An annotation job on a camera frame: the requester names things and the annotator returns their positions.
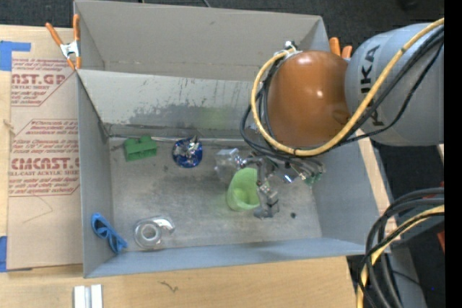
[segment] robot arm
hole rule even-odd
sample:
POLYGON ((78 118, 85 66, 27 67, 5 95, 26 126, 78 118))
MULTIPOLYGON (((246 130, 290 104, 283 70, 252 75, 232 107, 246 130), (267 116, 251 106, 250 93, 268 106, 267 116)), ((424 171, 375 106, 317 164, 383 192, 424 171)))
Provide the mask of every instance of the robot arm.
MULTIPOLYGON (((286 43, 258 73, 241 134, 261 158, 293 169, 318 165, 314 157, 363 137, 394 146, 444 141, 444 19, 376 35, 351 58, 331 41, 331 53, 286 43), (250 112, 260 141, 245 132, 250 112), (355 136, 359 129, 364 134, 355 136)), ((279 208, 267 205, 277 193, 258 191, 260 217, 273 216, 279 208)))

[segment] green block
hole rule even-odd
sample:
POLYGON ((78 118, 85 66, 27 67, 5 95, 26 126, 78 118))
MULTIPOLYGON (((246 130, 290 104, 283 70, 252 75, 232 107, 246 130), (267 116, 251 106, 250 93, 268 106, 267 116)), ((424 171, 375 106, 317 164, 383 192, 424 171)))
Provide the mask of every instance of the green block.
POLYGON ((139 140, 128 138, 124 141, 125 159, 127 162, 153 157, 157 153, 157 145, 151 136, 144 135, 139 140))

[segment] clear plastic object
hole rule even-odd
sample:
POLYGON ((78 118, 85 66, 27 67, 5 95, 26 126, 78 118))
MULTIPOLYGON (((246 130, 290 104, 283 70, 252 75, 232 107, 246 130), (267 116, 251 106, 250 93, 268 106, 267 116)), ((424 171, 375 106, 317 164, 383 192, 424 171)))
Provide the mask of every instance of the clear plastic object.
POLYGON ((229 185, 235 173, 240 170, 242 159, 239 149, 222 149, 215 154, 215 172, 220 181, 229 185))
POLYGON ((175 225, 168 216, 155 216, 140 219, 134 227, 136 243, 143 249, 153 250, 162 247, 162 238, 175 231, 175 225))

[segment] gray box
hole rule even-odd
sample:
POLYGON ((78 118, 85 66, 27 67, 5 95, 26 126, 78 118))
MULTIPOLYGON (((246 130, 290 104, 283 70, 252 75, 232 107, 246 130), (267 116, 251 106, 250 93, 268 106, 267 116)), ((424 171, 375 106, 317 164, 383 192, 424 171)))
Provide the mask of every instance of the gray box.
POLYGON ((272 177, 281 211, 271 219, 231 211, 214 169, 219 150, 250 151, 239 122, 261 65, 287 40, 329 50, 321 17, 90 0, 74 11, 85 277, 364 252, 379 213, 358 143, 319 157, 327 171, 312 187, 272 177), (127 162, 124 140, 145 134, 156 138, 156 156, 127 162), (172 147, 193 135, 204 157, 185 169, 172 147), (128 242, 121 254, 93 232, 95 212, 128 242), (175 232, 145 251, 134 225, 160 214, 175 232))

